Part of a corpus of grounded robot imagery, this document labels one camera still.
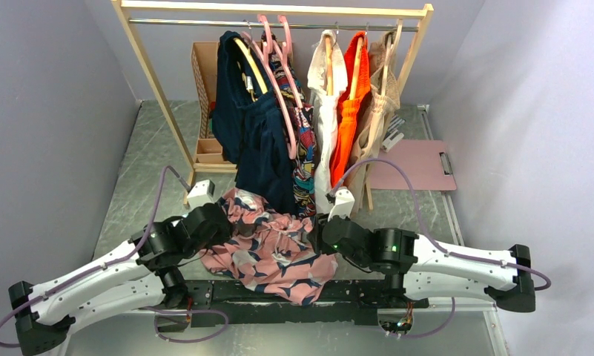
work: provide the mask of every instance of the dark blue garment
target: dark blue garment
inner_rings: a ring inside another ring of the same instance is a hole
[[[266,198],[279,213],[296,214],[293,162],[288,157],[283,116],[259,59],[253,55],[268,88],[265,94],[261,94],[251,67],[234,42],[236,38],[242,40],[231,31],[220,37],[212,130],[225,158],[238,165],[236,187]],[[246,90],[242,72],[253,79],[255,102]]]

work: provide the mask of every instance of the wall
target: wall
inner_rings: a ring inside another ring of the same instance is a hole
[[[13,283],[90,260],[136,112],[83,1],[0,1],[0,318]]]
[[[126,35],[113,13],[109,0],[87,0],[98,25],[102,29],[109,45],[113,48],[117,58],[122,63],[128,81],[140,99],[153,99],[154,95],[148,86],[148,82],[131,46],[128,44]],[[232,3],[253,3],[253,4],[295,4],[289,0],[222,0],[221,2]],[[403,92],[402,100],[409,103],[427,103],[434,94],[434,89],[441,82],[446,69],[454,59],[458,48],[480,10],[484,0],[327,0],[322,3],[320,0],[304,0],[301,5],[325,5],[325,6],[346,6],[346,7],[395,7],[408,9],[421,9],[424,3],[431,2],[434,5],[434,16],[423,45],[412,68],[406,89]],[[155,13],[155,12],[134,12],[137,18],[161,18],[161,19],[207,19],[220,21],[256,21],[255,15],[243,14],[206,14],[194,16],[192,13]],[[269,16],[270,22],[276,22],[276,16]],[[312,24],[394,24],[394,20],[377,19],[352,19],[335,18],[333,16],[292,16],[288,20],[293,23]],[[227,27],[184,27],[165,25],[137,25],[139,33],[144,39],[148,55],[150,56],[155,71],[159,76],[166,96],[169,99],[197,99],[194,77],[191,71],[190,52],[192,42],[217,41],[220,35],[226,30],[243,31],[245,28]],[[275,33],[282,38],[283,31],[275,30]],[[310,65],[313,49],[311,46],[319,41],[320,30],[295,30],[293,34],[294,65],[297,77],[305,80],[308,66]],[[259,38],[262,35],[261,29],[253,29],[253,36]],[[340,47],[345,50],[350,38],[353,36],[350,31],[341,31],[339,36]],[[381,33],[370,32],[368,34],[371,42],[379,40]],[[412,37],[411,33],[404,33],[402,36],[400,52],[407,50]],[[401,62],[405,52],[398,56],[397,70],[401,69]]]
[[[512,355],[594,355],[594,1],[487,1],[429,116],[467,243],[554,282],[501,312]]]

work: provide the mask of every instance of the wooden frame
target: wooden frame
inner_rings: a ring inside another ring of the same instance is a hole
[[[297,5],[262,5],[262,4],[215,4],[199,2],[178,2],[178,1],[146,1],[146,0],[111,0],[113,8],[122,24],[122,28],[128,37],[128,41],[133,47],[133,51],[144,70],[155,98],[163,111],[163,115],[170,126],[174,139],[176,140],[185,161],[190,166],[190,175],[188,183],[194,183],[195,171],[210,171],[216,173],[235,172],[235,165],[225,167],[225,165],[212,165],[211,163],[199,163],[190,154],[189,148],[183,139],[181,130],[174,118],[168,100],[165,97],[159,79],[155,73],[153,65],[146,53],[135,25],[128,21],[129,10],[152,10],[152,11],[189,11],[195,13],[264,13],[280,15],[310,15],[310,16],[353,16],[369,17],[381,19],[418,19],[418,31],[415,33],[410,48],[403,61],[397,85],[400,93],[406,85],[412,65],[415,63],[417,53],[421,47],[423,37],[426,35],[434,8],[431,4],[425,4],[422,10],[400,10],[400,9],[377,9],[367,7],[322,7],[322,6],[297,6]],[[367,184],[366,196],[371,196],[371,189]],[[372,200],[369,199],[369,207],[372,207]]]

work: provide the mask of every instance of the gray marble floor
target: gray marble floor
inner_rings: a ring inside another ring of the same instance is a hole
[[[199,129],[198,102],[175,101],[171,102],[171,107],[186,142],[191,151],[194,151]],[[398,114],[406,119],[402,127],[405,138],[426,139],[423,123],[415,106],[404,106]],[[159,173],[164,165],[172,165],[185,177],[189,174],[189,168],[176,146],[158,104],[155,101],[147,101],[139,111],[122,161],[109,211],[94,251],[94,259],[118,246],[146,224],[157,191]],[[216,197],[234,186],[233,178],[231,174],[197,174],[197,181],[214,181],[217,187]],[[157,221],[187,212],[182,205],[182,196],[182,187],[169,176],[163,189]],[[453,243],[454,238],[442,193],[419,191],[418,197],[432,236],[437,240]],[[363,209],[354,221],[366,228],[398,227],[418,231],[417,216],[408,191],[374,190],[373,200],[375,209]],[[336,279],[381,278],[377,274],[358,271],[342,258],[338,258],[338,262]],[[181,271],[189,280],[224,278],[209,274],[200,261],[182,267]]]

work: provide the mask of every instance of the garment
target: garment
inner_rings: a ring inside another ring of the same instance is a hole
[[[225,158],[237,164],[236,187],[265,197],[281,213],[296,214],[292,162],[273,88],[262,70],[268,92],[261,94],[235,39],[242,40],[231,31],[220,37],[216,108],[211,128]],[[259,59],[254,57],[254,60],[261,68]],[[253,78],[257,101],[246,90],[242,73]]]
[[[325,37],[331,37],[331,78],[334,92],[327,95],[327,61]],[[337,103],[338,97],[347,88],[347,68],[340,46],[336,43],[336,33],[325,30],[320,35],[320,42],[316,44],[314,55],[308,70],[308,87],[311,91],[311,102],[314,104],[312,119],[316,133],[318,155],[317,168],[314,172],[314,195],[317,213],[327,214],[332,204],[327,200],[327,193],[331,190],[331,154],[336,148],[338,134]]]
[[[386,37],[394,35],[394,33],[386,33],[379,42],[371,45],[369,51],[369,62],[372,64],[371,95],[368,96],[368,107],[363,117],[358,120],[357,138],[349,157],[349,166],[368,158],[377,157],[384,138],[384,132],[388,128],[393,114],[400,107],[400,93],[392,67],[395,65],[395,56],[391,55],[391,58],[386,58]],[[386,83],[382,83],[382,73],[386,65],[389,66],[389,71],[386,75]],[[384,85],[386,86],[386,94],[381,96],[381,89]],[[369,176],[369,167],[367,166],[368,164],[355,168],[345,181],[345,186],[353,194],[356,201],[352,210],[353,213],[357,213],[363,199],[365,180]]]
[[[360,103],[364,96],[371,90],[369,78],[369,53],[367,51],[368,43],[365,33],[356,33],[352,41],[349,43],[349,48],[345,53],[345,66],[347,67],[347,91],[343,93],[338,99],[339,113],[341,116],[340,124],[338,125],[338,139],[336,141],[336,149],[331,155],[331,185],[334,186],[345,173],[345,168],[349,162],[349,154],[352,151],[354,143],[354,135],[356,131],[357,121],[356,116],[360,110]],[[363,38],[363,46],[361,51],[357,53],[358,39]],[[360,67],[358,68],[357,86],[354,99],[349,99],[349,91],[352,87],[354,62],[356,56],[360,56]]]
[[[276,40],[274,35],[272,35],[272,39],[273,41]],[[262,41],[266,41],[265,33],[262,34]],[[292,92],[277,52],[273,51],[268,55],[268,63],[280,87],[281,95],[292,123],[290,129],[293,130],[294,138],[297,142],[297,158],[294,163],[294,169],[292,170],[297,216],[313,217],[316,214],[316,205],[314,204],[314,155],[317,150],[317,143],[314,137],[314,130],[312,129],[312,106],[306,103],[306,96],[301,89],[301,84],[294,74],[294,69],[289,60],[288,70],[290,70],[298,93]],[[303,108],[297,106],[295,95],[300,97]]]
[[[301,234],[312,230],[311,219],[278,214],[262,197],[240,189],[218,203],[235,229],[226,244],[199,252],[209,271],[304,306],[319,297],[338,263],[334,255],[315,254],[301,242]]]

